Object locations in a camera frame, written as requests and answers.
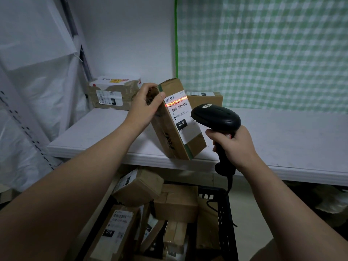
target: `white wall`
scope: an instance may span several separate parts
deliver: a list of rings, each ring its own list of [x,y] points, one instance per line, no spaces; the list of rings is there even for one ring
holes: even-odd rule
[[[175,76],[174,0],[69,0],[86,39],[95,76]]]

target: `person's right arm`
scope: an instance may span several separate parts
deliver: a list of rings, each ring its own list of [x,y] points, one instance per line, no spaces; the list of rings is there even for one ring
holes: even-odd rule
[[[246,127],[241,126],[233,139],[210,129],[206,134],[248,180],[283,260],[348,260],[348,242],[261,160]]]

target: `person's left hand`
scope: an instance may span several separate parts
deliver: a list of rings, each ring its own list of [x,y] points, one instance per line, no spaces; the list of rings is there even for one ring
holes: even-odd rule
[[[140,90],[133,98],[132,105],[124,121],[124,124],[127,124],[130,129],[135,129],[138,134],[149,125],[159,105],[166,97],[164,92],[160,92],[150,105],[146,104],[146,94],[156,86],[157,84],[155,83],[144,83],[141,86]]]

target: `white shelf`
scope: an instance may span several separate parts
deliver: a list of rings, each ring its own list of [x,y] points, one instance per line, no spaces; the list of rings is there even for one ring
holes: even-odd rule
[[[256,151],[283,180],[348,186],[348,115],[232,109],[253,137]],[[127,111],[93,109],[48,145],[52,156],[72,158],[116,129]],[[150,125],[123,162],[133,165],[215,172],[218,161],[205,135],[204,149],[192,161],[167,158]]]

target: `shelf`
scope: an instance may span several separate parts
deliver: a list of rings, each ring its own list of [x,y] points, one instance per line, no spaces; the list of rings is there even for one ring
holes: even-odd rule
[[[283,180],[348,186],[348,115],[232,109],[253,137],[256,151]],[[115,130],[127,111],[93,109],[48,145],[52,156],[73,158]],[[167,158],[150,125],[124,157],[126,164],[215,172],[218,156],[205,135],[205,148],[192,161]]]

